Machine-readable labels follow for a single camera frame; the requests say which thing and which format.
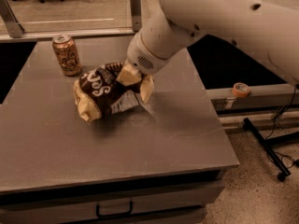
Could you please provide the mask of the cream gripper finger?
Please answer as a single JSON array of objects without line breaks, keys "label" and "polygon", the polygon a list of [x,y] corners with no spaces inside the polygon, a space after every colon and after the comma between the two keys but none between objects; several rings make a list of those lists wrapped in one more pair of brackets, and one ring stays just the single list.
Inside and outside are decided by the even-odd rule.
[{"label": "cream gripper finger", "polygon": [[154,90],[154,79],[151,75],[146,75],[142,79],[140,85],[140,96],[144,104],[146,104]]}]

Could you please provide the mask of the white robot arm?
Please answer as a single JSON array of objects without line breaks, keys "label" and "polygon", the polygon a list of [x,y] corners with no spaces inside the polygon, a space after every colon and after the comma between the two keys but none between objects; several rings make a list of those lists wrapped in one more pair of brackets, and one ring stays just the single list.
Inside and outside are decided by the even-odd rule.
[{"label": "white robot arm", "polygon": [[206,35],[237,47],[294,87],[299,85],[299,11],[258,0],[159,0],[134,36],[117,81],[139,83],[147,102],[152,76]]}]

